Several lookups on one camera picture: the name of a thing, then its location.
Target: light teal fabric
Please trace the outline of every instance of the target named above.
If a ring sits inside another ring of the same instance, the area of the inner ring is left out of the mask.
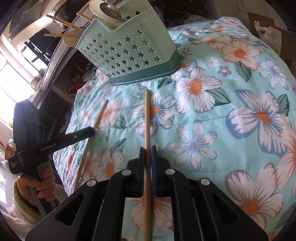
[[[112,86],[103,73],[77,94],[67,132],[92,126],[82,185],[126,167],[144,146],[144,92],[150,90],[151,145],[191,179],[209,178],[272,239],[296,198],[295,78],[279,56],[235,18],[169,29],[184,57],[172,76]],[[70,195],[87,140],[54,154]],[[126,202],[122,235],[144,239],[143,200]],[[173,240],[169,198],[156,199],[152,239]]]

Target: utensil holder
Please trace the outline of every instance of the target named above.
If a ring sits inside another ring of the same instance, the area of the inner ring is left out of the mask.
[[[127,22],[116,28],[99,18],[94,19],[76,48],[114,85],[176,72],[182,56],[150,3],[129,0],[119,11]]]

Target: wall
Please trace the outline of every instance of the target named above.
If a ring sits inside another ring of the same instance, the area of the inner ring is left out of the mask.
[[[0,141],[6,147],[6,144],[13,136],[13,130],[0,119]]]

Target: wooden chopstick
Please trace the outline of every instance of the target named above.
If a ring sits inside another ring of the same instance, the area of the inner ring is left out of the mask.
[[[80,36],[79,35],[73,35],[73,34],[44,34],[44,36],[64,37],[64,38],[71,38],[71,39],[80,39]]]
[[[85,16],[84,14],[80,13],[80,12],[77,12],[76,13],[78,16],[84,18],[85,20],[89,21],[89,22],[92,22],[92,19],[89,18],[88,16]]]
[[[144,241],[151,241],[150,91],[145,92]]]
[[[104,114],[104,111],[108,105],[108,102],[109,100],[106,100],[103,107],[101,108],[101,111],[96,119],[96,122],[94,124],[94,129],[96,130],[101,122],[101,119],[103,117],[103,114]],[[84,164],[85,164],[85,160],[86,160],[86,156],[87,156],[87,152],[89,150],[89,147],[91,145],[93,141],[93,137],[90,137],[87,141],[87,144],[86,144],[86,147],[84,149],[84,152],[83,152],[83,156],[82,156],[82,159],[81,159],[81,163],[80,163],[80,166],[79,166],[79,169],[78,169],[78,173],[77,173],[77,177],[76,177],[76,181],[75,181],[75,186],[74,186],[74,191],[76,191],[78,189],[78,184],[79,184],[79,181],[80,181],[80,177],[81,177],[81,173],[82,173],[82,169],[84,167]]]
[[[81,29],[81,28],[79,28],[79,27],[77,27],[76,25],[74,25],[74,24],[72,24],[72,23],[69,23],[69,22],[67,22],[67,21],[65,21],[65,20],[62,20],[62,19],[60,19],[60,18],[57,18],[57,17],[54,17],[54,16],[51,16],[51,15],[46,15],[47,17],[49,17],[49,18],[51,18],[51,19],[53,19],[53,20],[56,20],[56,21],[58,21],[58,22],[60,22],[60,23],[62,23],[62,24],[64,24],[64,25],[66,25],[66,26],[68,26],[68,27],[70,27],[70,28],[73,28],[73,29],[76,29],[77,31],[79,31],[79,32],[84,32],[84,30],[83,29]]]

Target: metal spoon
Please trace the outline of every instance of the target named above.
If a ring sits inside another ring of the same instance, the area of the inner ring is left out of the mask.
[[[123,19],[121,16],[121,13],[119,12],[119,10],[117,9],[117,7],[115,7],[113,4],[111,3],[107,3],[107,2],[103,2],[100,4],[100,9],[101,11],[106,14],[108,17],[114,18],[114,19],[118,19],[118,20],[122,20],[124,22],[126,22],[126,19]]]

